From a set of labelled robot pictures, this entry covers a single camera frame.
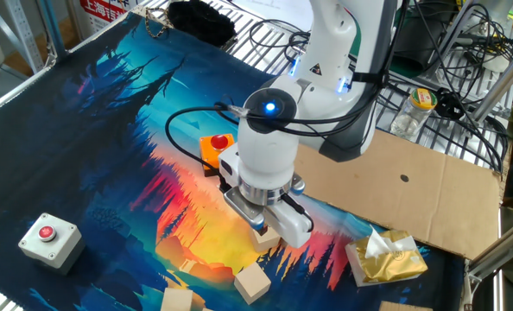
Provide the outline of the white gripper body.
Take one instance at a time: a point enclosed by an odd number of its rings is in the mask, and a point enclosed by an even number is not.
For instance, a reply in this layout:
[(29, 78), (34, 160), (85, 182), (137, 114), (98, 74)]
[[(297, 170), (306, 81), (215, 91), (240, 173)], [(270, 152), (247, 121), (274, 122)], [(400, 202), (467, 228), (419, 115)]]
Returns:
[(218, 156), (219, 172), (225, 178), (228, 189), (221, 187), (225, 202), (253, 230), (268, 226), (294, 248), (303, 246), (311, 237), (313, 220), (308, 212), (289, 196), (288, 188), (294, 183), (304, 188), (298, 174), (285, 187), (264, 191), (247, 185), (238, 172), (240, 159), (238, 146), (234, 143)]

